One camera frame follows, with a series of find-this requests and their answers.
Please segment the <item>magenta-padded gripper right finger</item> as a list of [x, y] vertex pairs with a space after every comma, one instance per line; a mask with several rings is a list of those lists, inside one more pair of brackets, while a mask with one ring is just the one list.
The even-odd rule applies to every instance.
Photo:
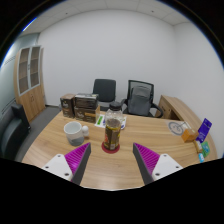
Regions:
[[145, 185], [182, 169], [182, 166], [168, 154], [159, 155], [138, 143], [133, 144], [133, 154]]

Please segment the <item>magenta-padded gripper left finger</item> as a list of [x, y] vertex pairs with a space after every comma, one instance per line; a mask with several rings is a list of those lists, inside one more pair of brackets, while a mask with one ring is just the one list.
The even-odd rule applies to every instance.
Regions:
[[86, 143], [66, 155], [56, 154], [42, 169], [79, 185], [91, 154], [91, 144]]

